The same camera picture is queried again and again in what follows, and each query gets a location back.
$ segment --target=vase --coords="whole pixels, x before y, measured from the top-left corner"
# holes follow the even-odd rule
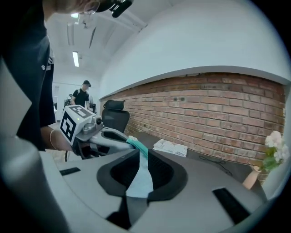
[[[247,189],[251,189],[251,187],[253,187],[253,185],[255,184],[258,175],[260,174],[260,167],[258,166],[253,166],[252,168],[252,172],[247,176],[247,178],[244,180],[244,182],[242,183],[243,186],[245,186]]]

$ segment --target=towel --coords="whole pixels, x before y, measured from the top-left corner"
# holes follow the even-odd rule
[[[127,143],[140,150],[140,167],[127,189],[126,195],[133,198],[147,198],[149,193],[154,190],[151,174],[148,170],[149,150],[133,136],[129,136]]]

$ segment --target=fluorescent light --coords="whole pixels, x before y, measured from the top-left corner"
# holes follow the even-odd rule
[[[71,14],[71,17],[77,19],[79,17],[79,14],[78,13]]]
[[[78,58],[78,52],[73,52],[73,58],[74,58],[74,64],[76,67],[79,67],[79,58]]]

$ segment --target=man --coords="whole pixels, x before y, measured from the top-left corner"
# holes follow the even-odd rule
[[[88,80],[85,80],[83,82],[82,88],[75,90],[73,93],[73,97],[71,98],[71,105],[79,104],[83,107],[85,107],[85,102],[87,109],[90,110],[89,106],[89,94],[87,90],[91,87],[91,84]]]
[[[53,58],[45,22],[54,14],[92,13],[105,0],[25,0],[13,5],[13,26],[4,24],[2,41],[4,62],[18,86],[31,101],[17,135],[39,150],[71,150],[55,123],[52,101]]]

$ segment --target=bracelet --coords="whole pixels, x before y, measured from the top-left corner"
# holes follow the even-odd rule
[[[53,146],[53,148],[55,149],[55,150],[57,150],[58,151],[58,149],[57,148],[55,148],[55,146],[53,145],[53,143],[51,142],[51,134],[52,134],[52,132],[54,131],[55,129],[53,129],[51,132],[50,132],[50,143],[51,143],[51,145]]]

